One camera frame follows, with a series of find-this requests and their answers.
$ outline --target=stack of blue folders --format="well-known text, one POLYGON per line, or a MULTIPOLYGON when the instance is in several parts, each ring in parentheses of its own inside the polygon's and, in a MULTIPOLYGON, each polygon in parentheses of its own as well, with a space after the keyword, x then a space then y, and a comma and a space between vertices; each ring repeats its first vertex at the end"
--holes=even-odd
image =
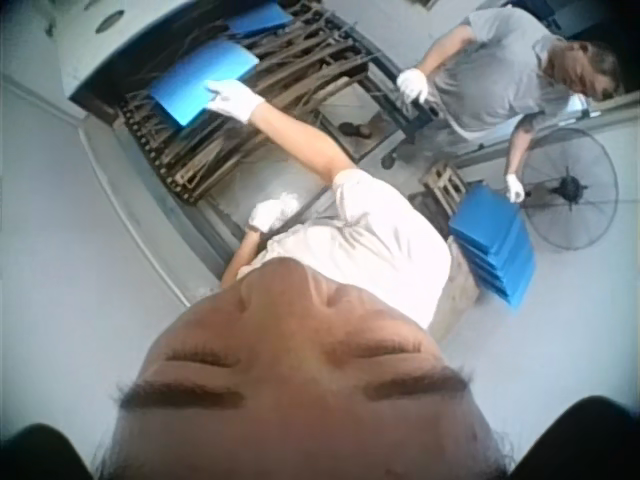
POLYGON ((514 308, 520 306, 535 270, 533 247, 518 212, 504 195, 478 185, 449 222, 478 284, 514 308))

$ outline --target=forehead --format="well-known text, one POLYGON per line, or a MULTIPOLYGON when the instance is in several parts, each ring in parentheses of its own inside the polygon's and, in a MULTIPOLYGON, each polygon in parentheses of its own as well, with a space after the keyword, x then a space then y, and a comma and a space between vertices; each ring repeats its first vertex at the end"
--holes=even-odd
POLYGON ((327 408, 315 407, 128 415, 118 450, 126 452, 121 460, 146 466, 155 478, 169 472, 180 478, 186 465, 203 478, 313 478, 304 472, 386 478, 390 469, 440 478, 445 467, 496 458, 491 431, 470 397, 381 404, 334 398, 327 408))

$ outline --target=person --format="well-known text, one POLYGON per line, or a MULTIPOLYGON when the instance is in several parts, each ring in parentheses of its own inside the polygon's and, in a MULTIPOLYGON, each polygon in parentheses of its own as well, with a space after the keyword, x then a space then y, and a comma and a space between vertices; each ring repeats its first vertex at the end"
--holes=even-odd
POLYGON ((521 202, 525 192, 517 173, 535 132, 552 124, 573 94, 612 98, 621 90, 621 75, 606 46, 565 41, 519 8, 490 8, 471 13, 438 39, 417 66, 399 75, 397 86, 406 102, 425 103, 439 118, 414 146, 405 142, 383 159, 385 168, 416 151, 479 141, 523 115, 505 171, 509 199, 521 202))
POLYGON ((340 218, 256 256, 280 213, 252 217, 223 290, 155 341, 124 391, 101 478, 503 478, 467 380, 424 330, 444 240, 321 131, 240 82, 210 88, 211 110, 332 185, 340 218))

